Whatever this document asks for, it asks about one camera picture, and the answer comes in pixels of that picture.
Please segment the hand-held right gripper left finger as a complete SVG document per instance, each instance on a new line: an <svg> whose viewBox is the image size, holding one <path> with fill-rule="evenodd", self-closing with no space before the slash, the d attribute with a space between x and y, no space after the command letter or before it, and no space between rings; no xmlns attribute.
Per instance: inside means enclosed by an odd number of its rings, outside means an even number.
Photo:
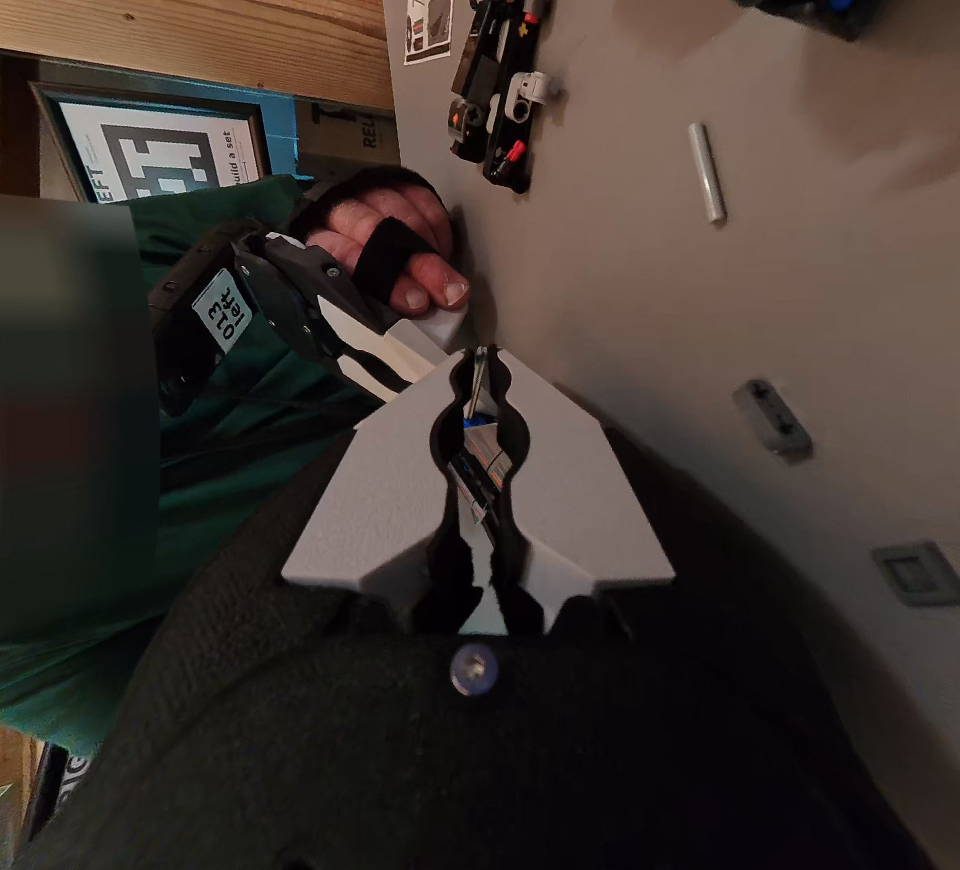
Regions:
<svg viewBox="0 0 960 870"><path fill-rule="evenodd" d="M283 565L287 583L384 601L415 632L461 630L483 596L450 472L473 379L473 352L455 352L359 425Z"/></svg>

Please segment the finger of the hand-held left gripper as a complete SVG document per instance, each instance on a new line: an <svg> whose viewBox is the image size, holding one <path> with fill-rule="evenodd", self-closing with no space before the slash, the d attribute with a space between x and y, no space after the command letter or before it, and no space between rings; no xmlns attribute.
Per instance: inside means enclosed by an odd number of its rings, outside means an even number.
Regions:
<svg viewBox="0 0 960 870"><path fill-rule="evenodd" d="M380 335L322 296L318 305L347 346L376 357L392 370L432 370L443 363L469 309L467 305L457 311L434 307L421 318L400 318Z"/></svg>
<svg viewBox="0 0 960 870"><path fill-rule="evenodd" d="M343 353L336 359L343 377L383 403L389 403L411 386L385 361L370 353Z"/></svg>

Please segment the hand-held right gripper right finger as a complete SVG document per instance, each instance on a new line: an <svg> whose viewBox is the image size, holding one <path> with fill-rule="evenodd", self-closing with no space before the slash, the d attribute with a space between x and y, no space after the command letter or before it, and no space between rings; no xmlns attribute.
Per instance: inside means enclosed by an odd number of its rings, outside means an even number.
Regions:
<svg viewBox="0 0 960 870"><path fill-rule="evenodd" d="M666 586L676 572L601 423L504 349L489 349L497 444L491 586L509 634L545 634L574 599Z"/></svg>

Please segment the dark grey lego wing assembly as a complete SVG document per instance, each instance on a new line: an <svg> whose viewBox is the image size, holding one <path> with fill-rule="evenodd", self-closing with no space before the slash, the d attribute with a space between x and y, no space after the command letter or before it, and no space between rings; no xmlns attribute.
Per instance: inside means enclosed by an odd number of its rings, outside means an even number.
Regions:
<svg viewBox="0 0 960 870"><path fill-rule="evenodd" d="M488 391L489 353L486 346L474 351L471 391L462 414L464 443L448 472L471 525L482 528L493 543L499 535L500 495L512 462L498 440L498 407Z"/></svg>

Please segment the grey curved lego piece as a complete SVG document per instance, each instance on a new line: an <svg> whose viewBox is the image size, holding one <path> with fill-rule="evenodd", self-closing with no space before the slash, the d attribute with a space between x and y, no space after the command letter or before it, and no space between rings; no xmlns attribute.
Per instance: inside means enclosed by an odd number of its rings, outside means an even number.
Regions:
<svg viewBox="0 0 960 870"><path fill-rule="evenodd" d="M753 378L741 384L732 399L764 449L795 464L813 456L813 440L774 384Z"/></svg>

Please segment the small black lego assembly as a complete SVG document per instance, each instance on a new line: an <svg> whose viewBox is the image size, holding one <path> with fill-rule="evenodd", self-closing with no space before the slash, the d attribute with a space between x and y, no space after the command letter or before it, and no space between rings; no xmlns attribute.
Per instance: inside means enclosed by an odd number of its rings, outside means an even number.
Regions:
<svg viewBox="0 0 960 870"><path fill-rule="evenodd" d="M451 87L451 152L482 166L491 184L529 191L534 109L554 99L557 81L536 68L553 0L469 0L471 28Z"/></svg>

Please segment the light grey lego axle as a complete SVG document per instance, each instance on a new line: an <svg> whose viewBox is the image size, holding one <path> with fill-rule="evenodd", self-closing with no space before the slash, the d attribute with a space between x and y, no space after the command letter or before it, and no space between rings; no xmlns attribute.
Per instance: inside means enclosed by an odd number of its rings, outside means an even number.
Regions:
<svg viewBox="0 0 960 870"><path fill-rule="evenodd" d="M687 131L706 218L711 224L722 224L727 210L709 133L699 121L690 123Z"/></svg>

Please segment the grey square lego piece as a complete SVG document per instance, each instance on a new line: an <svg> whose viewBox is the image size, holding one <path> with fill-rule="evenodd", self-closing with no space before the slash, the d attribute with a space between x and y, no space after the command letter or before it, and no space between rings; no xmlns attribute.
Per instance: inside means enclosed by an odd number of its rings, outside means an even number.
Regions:
<svg viewBox="0 0 960 870"><path fill-rule="evenodd" d="M905 605L919 608L959 604L958 572L933 541L876 548L870 556Z"/></svg>

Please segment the person's left hand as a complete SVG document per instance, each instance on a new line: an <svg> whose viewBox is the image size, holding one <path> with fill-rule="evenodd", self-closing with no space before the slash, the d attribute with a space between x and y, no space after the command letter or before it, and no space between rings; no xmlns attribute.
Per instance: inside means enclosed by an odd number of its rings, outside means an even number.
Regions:
<svg viewBox="0 0 960 870"><path fill-rule="evenodd" d="M423 238L431 251L412 255L392 287L388 305L404 317L419 317L433 308L462 309L471 298L471 284L450 263L453 230L449 213L437 194L399 179L368 180L356 189L338 187L333 203L325 203L303 235L354 274L378 225L394 218Z"/></svg>

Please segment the dark cardboard box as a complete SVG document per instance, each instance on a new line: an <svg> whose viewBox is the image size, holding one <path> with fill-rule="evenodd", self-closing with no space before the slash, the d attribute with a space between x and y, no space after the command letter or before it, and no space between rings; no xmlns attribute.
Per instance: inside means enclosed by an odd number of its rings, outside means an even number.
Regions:
<svg viewBox="0 0 960 870"><path fill-rule="evenodd" d="M295 172L300 176L339 177L401 162L392 115L313 99L295 100L294 109Z"/></svg>

